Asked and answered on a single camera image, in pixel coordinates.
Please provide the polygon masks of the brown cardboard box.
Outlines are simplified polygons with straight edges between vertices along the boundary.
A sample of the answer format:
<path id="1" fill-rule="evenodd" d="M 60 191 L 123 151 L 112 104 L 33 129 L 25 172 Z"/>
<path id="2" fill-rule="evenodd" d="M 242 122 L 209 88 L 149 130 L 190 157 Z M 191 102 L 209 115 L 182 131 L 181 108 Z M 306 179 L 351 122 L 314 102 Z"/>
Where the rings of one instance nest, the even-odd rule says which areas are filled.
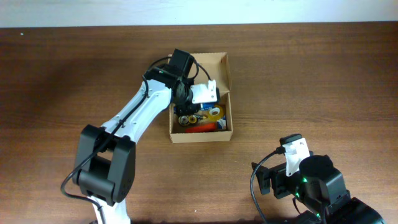
<path id="1" fill-rule="evenodd" d="M 231 72 L 229 69 L 228 54 L 226 52 L 217 53 L 196 53 L 193 54 L 196 61 L 202 65 L 194 83 L 208 83 L 208 76 L 216 81 L 216 87 L 219 88 L 219 105 L 223 107 L 223 113 L 226 117 L 226 129 L 206 133 L 186 133 L 186 128 L 179 125 L 178 117 L 174 113 L 174 104 L 169 106 L 169 134 L 173 143 L 191 143 L 191 142 L 212 142 L 229 141 L 233 135 L 233 118 L 231 114 Z"/>

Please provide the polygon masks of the black gold small tape dispenser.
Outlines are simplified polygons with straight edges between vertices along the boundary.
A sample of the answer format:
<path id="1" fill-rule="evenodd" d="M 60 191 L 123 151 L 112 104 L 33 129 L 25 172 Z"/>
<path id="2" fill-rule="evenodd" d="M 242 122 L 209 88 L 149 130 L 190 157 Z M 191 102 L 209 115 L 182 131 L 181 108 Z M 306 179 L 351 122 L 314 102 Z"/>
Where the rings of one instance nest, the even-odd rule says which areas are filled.
<path id="1" fill-rule="evenodd" d="M 194 125 L 197 124 L 198 122 L 207 119 L 206 116 L 204 115 L 200 115 L 200 114 L 192 114 L 192 115 L 185 115 L 185 116 L 179 116 L 178 117 L 178 123 L 181 126 L 190 126 L 190 125 Z"/>

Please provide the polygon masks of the yellow clear tape roll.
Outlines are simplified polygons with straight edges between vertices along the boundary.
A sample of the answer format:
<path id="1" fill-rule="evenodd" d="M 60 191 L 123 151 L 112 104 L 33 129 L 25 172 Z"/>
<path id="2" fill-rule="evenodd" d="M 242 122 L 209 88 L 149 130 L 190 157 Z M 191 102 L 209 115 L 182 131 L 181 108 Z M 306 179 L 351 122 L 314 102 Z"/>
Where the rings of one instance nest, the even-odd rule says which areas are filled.
<path id="1" fill-rule="evenodd" d="M 212 109 L 208 110 L 207 117 L 210 121 L 218 121 L 224 116 L 224 110 L 221 105 L 214 105 Z"/>

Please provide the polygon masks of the red stapler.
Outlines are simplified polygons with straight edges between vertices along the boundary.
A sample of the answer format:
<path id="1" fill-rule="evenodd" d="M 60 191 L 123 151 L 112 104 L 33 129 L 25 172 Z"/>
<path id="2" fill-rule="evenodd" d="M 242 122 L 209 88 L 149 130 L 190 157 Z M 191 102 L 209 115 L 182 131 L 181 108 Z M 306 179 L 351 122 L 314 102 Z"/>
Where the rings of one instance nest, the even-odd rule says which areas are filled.
<path id="1" fill-rule="evenodd" d="M 208 123 L 208 124 L 203 124 L 203 125 L 198 125 L 194 126 L 191 128 L 187 128 L 185 130 L 186 133 L 207 133 L 207 132 L 212 132 L 217 130 L 217 124 L 216 123 Z"/>

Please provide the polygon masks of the white blue staples box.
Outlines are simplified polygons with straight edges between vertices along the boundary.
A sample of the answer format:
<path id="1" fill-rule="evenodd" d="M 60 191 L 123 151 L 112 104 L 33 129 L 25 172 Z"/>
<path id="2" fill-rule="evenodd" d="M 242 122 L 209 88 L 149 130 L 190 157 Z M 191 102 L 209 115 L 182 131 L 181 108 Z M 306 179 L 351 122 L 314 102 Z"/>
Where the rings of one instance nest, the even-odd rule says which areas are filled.
<path id="1" fill-rule="evenodd" d="M 220 119 L 217 120 L 217 129 L 221 131 L 227 130 L 227 122 L 225 115 L 223 115 Z"/>

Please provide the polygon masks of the blue whiteboard marker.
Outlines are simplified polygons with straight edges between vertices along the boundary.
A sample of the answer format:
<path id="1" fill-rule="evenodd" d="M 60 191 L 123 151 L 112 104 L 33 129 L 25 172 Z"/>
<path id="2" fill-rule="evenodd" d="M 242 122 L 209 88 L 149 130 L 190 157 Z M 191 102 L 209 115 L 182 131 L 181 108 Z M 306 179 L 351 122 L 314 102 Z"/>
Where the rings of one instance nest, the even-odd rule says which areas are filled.
<path id="1" fill-rule="evenodd" d="M 201 104 L 201 110 L 210 110 L 214 107 L 213 103 L 202 103 Z"/>

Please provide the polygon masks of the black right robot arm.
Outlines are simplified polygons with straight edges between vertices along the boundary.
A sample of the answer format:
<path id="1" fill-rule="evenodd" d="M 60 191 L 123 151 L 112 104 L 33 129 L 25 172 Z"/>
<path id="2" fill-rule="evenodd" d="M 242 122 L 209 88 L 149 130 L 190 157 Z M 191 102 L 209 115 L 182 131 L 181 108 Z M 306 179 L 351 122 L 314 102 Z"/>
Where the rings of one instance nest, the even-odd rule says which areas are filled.
<path id="1" fill-rule="evenodd" d="M 250 191 L 253 182 L 259 183 L 261 194 L 273 190 L 277 199 L 293 196 L 293 204 L 302 203 L 307 210 L 295 218 L 267 220 L 259 204 L 254 204 L 264 223 L 331 223 L 331 224 L 385 224 L 383 217 L 369 205 L 350 195 L 343 174 L 327 156 L 310 156 L 299 164 L 299 171 L 286 176 L 287 164 L 266 168 L 252 163 Z"/>

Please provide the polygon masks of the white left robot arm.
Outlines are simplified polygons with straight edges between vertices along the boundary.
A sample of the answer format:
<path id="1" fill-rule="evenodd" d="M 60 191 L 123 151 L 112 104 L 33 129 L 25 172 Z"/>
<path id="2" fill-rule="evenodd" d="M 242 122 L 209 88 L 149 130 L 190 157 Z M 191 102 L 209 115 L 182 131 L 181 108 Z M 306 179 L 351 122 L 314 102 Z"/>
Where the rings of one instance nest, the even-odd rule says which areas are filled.
<path id="1" fill-rule="evenodd" d="M 79 186 L 77 199 L 93 205 L 97 223 L 131 222 L 125 198 L 134 182 L 136 144 L 155 117 L 171 104 L 185 116 L 220 100 L 216 80 L 196 84 L 189 76 L 192 67 L 205 70 L 192 54 L 175 49 L 147 68 L 140 89 L 120 112 L 100 127 L 89 124 L 82 130 L 74 169 L 60 190 L 71 197 L 66 183 Z"/>

